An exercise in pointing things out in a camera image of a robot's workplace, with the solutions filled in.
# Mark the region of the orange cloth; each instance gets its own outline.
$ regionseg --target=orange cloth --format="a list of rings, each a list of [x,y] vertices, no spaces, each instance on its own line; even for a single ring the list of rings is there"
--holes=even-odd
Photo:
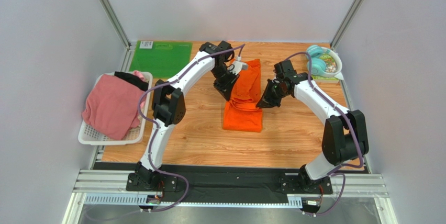
[[[260,100],[260,60],[247,62],[248,69],[240,71],[231,93],[231,100],[226,102],[223,129],[236,131],[262,130],[262,109],[255,105]]]

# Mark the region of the wooden table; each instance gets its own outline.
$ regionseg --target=wooden table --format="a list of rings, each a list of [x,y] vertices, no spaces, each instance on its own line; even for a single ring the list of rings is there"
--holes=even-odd
[[[203,43],[193,43],[191,59]],[[242,43],[231,42],[233,47]],[[312,44],[246,42],[242,59],[260,59],[263,92],[266,80],[274,78],[274,64],[295,52],[305,51]],[[327,43],[319,45],[329,48]],[[307,71],[306,62],[303,55],[292,59],[298,73]],[[263,110],[262,132],[223,130],[226,101],[213,88],[213,82],[213,75],[205,74],[185,97],[186,116],[172,132],[164,164],[300,168],[321,152],[322,123],[307,106],[291,96],[282,100],[280,108]],[[345,106],[339,83],[320,83],[319,86]],[[146,149],[151,129],[152,123],[148,122],[144,140],[140,143],[106,147],[102,161],[138,162]]]

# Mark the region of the ear cup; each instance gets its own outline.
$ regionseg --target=ear cup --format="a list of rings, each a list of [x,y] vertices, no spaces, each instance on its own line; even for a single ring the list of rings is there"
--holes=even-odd
[[[309,69],[310,62],[307,62],[307,69]],[[319,58],[311,58],[311,74],[322,76],[325,73],[327,65],[325,61]]]
[[[308,47],[307,52],[312,58],[319,58],[324,53],[324,50],[319,45],[312,45]]]

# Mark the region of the label on green mat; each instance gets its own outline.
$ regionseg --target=label on green mat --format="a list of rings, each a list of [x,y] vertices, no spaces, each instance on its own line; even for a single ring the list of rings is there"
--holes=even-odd
[[[167,79],[184,68],[191,58],[191,42],[138,41],[129,71],[147,71]]]

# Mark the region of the laundry basket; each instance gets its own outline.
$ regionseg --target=laundry basket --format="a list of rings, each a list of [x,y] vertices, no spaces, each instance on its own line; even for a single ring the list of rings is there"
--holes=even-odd
[[[144,75],[144,77],[146,78],[146,81],[149,83],[149,88],[151,88],[152,81],[153,81],[152,74],[150,74],[150,72],[141,72],[141,73]],[[104,75],[113,76],[114,73],[106,73]],[[95,85],[97,84],[97,82],[99,82],[99,79],[101,79],[101,76],[97,78]],[[146,105],[144,107],[144,115],[147,115],[147,110],[149,109],[149,106],[150,106],[150,92],[149,92],[149,94],[147,94]],[[82,120],[81,129],[79,131],[79,135],[77,136],[77,138],[79,139],[80,143],[90,144],[90,145],[134,144],[134,143],[138,143],[142,140],[142,137],[144,135],[145,126],[146,126],[146,120],[142,119],[141,126],[130,129],[122,140],[115,140],[115,139],[111,139],[111,138],[105,136],[104,134],[96,131],[93,127],[91,127],[90,125],[85,123],[85,121]]]

